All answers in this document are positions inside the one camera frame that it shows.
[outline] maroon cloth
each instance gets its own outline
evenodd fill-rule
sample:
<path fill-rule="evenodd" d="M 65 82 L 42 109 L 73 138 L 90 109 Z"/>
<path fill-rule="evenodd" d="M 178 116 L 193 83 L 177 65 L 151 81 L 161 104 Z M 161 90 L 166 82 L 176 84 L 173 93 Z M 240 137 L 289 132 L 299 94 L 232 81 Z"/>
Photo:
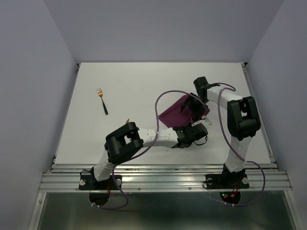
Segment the maroon cloth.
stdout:
<path fill-rule="evenodd" d="M 166 127 L 184 127 L 189 124 L 193 112 L 188 106 L 186 106 L 183 111 L 180 112 L 181 105 L 184 103 L 187 97 L 188 95 L 180 97 L 178 101 L 159 115 L 160 121 L 162 121 Z"/>

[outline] gray floor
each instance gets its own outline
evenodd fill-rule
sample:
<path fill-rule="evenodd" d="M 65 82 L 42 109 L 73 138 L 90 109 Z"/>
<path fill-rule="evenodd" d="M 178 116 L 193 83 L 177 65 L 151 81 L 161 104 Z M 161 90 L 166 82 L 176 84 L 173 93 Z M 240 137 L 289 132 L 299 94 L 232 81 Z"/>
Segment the gray floor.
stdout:
<path fill-rule="evenodd" d="M 256 197 L 242 194 L 241 203 Z M 91 207 L 88 194 L 48 194 L 40 230 L 293 230 L 283 192 L 265 192 L 247 207 L 226 207 L 208 193 L 130 194 L 127 207 L 108 211 Z M 119 194 L 108 206 L 124 202 Z"/>

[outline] gray wall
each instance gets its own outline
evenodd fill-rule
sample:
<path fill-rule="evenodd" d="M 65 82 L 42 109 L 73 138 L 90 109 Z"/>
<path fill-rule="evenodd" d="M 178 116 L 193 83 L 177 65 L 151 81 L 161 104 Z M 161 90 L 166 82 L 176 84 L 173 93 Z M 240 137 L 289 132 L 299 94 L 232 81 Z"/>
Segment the gray wall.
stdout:
<path fill-rule="evenodd" d="M 282 0 L 44 0 L 81 61 L 248 61 Z"/>
<path fill-rule="evenodd" d="M 76 66 L 41 0 L 2 0 L 0 33 L 0 229 L 27 229 Z"/>
<path fill-rule="evenodd" d="M 306 0 L 285 0 L 248 72 L 273 153 L 288 171 L 307 226 L 306 12 Z"/>

